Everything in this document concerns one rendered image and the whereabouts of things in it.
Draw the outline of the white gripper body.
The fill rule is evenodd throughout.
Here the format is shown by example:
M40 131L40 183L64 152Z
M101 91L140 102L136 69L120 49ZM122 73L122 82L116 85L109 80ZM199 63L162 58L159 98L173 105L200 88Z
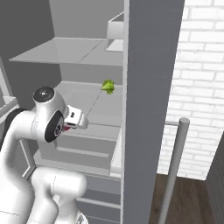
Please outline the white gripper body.
M70 129L85 130L88 127L88 119L84 115L69 116L65 119L64 126Z

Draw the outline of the white fridge shelf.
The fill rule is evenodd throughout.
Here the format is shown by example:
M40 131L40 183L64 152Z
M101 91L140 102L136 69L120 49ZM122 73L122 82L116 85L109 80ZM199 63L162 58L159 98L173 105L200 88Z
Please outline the white fridge shelf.
M123 88L112 94L101 91L100 84L62 81L55 88L66 104L81 109L89 121L87 129L70 129L66 135L116 140L122 125Z

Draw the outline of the white fridge crisper drawer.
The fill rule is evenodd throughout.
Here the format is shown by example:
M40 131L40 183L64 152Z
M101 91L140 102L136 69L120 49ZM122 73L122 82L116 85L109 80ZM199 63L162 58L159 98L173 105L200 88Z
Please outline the white fridge crisper drawer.
M39 143L34 155L38 165L120 178L121 128L70 129L52 143Z

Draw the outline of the glass fridge shelf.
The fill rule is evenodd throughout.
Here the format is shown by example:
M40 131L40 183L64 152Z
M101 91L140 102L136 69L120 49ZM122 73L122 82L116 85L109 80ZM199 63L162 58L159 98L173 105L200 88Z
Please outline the glass fridge shelf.
M121 67L123 54L106 51L106 43L100 38L53 38L10 61Z

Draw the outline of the grey fridge door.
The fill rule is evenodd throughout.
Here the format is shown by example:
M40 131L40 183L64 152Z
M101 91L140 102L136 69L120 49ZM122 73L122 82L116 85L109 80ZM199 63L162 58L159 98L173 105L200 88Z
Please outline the grey fridge door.
M121 224L149 224L185 0L124 0Z

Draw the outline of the grey fridge freezer drawer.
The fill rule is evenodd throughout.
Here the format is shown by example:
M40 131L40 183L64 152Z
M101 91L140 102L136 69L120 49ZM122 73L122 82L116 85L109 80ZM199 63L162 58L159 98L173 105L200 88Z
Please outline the grey fridge freezer drawer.
M103 176L87 175L87 191L77 199L78 208L96 223L120 223L121 180Z

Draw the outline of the grey fridge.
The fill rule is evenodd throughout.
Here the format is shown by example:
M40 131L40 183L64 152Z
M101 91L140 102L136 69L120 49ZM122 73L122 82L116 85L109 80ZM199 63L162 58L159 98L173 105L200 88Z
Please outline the grey fridge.
M55 89L62 81L102 87L112 80L115 87L123 87L123 66L11 61L53 38L106 40L108 21L123 12L123 4L124 0L0 0L0 108L15 98L21 109L32 110L38 88ZM33 157L39 143L28 142Z

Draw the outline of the green lettuce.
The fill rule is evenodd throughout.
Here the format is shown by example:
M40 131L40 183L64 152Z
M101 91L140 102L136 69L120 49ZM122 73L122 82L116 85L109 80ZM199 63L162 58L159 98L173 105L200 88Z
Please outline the green lettuce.
M115 83L112 80L105 80L101 85L101 90L111 95L115 90Z

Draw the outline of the small white door bin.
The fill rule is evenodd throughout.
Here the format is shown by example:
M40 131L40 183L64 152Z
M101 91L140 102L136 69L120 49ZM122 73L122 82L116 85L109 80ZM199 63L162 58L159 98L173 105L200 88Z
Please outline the small white door bin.
M124 34L124 22L123 14L116 15L108 21L107 27L107 44L105 50L108 52L118 52L123 51L123 34Z

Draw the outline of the dark grey cabinet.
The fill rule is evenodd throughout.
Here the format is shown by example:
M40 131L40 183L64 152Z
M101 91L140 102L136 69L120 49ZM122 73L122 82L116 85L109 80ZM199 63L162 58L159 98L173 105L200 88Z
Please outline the dark grey cabinet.
M215 224L224 224L224 139L221 139L206 177Z

